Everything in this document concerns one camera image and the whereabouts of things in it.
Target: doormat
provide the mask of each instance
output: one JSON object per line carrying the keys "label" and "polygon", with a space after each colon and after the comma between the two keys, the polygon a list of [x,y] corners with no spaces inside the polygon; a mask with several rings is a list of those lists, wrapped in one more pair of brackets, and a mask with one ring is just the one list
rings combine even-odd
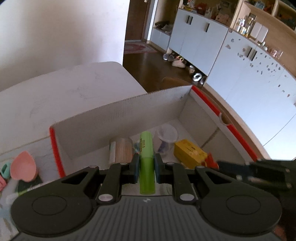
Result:
{"label": "doormat", "polygon": [[123,54],[129,53],[157,53],[157,51],[143,42],[126,42]]}

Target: green marker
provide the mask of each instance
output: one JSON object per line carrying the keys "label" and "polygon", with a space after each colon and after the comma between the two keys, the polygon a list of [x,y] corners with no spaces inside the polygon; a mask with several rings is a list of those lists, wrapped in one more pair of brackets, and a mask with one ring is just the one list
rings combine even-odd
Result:
{"label": "green marker", "polygon": [[140,193],[155,193],[154,156],[152,135],[148,131],[140,134]]}

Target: cardboard box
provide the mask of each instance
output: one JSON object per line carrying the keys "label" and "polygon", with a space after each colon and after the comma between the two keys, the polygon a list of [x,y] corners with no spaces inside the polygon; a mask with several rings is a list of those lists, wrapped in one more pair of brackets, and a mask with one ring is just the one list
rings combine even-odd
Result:
{"label": "cardboard box", "polygon": [[[109,140],[139,139],[142,131],[169,123],[178,140],[188,139],[211,152],[214,160],[244,164],[256,155],[236,129],[224,124],[221,112],[195,86],[148,93],[81,113],[50,127],[50,138],[61,177],[90,165],[109,168]],[[173,150],[164,162],[179,162]]]}
{"label": "cardboard box", "polygon": [[207,157],[207,153],[191,141],[184,139],[175,143],[174,156],[186,167],[194,169],[196,166],[201,166]]}

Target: wooden floor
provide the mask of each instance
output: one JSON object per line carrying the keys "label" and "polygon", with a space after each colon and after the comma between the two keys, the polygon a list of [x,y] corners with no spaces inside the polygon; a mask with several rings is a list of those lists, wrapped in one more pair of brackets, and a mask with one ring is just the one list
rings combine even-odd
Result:
{"label": "wooden floor", "polygon": [[123,56],[123,67],[147,91],[159,90],[164,77],[175,77],[191,83],[186,68],[173,67],[171,62],[163,60],[163,53],[136,53]]}

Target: small yellow carton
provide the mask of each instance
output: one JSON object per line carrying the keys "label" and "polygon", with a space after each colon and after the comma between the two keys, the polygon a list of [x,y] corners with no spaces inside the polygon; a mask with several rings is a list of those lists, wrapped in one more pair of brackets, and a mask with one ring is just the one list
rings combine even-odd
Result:
{"label": "small yellow carton", "polygon": [[184,139],[175,143],[174,156],[188,168],[194,169],[204,162],[207,153],[189,140]]}

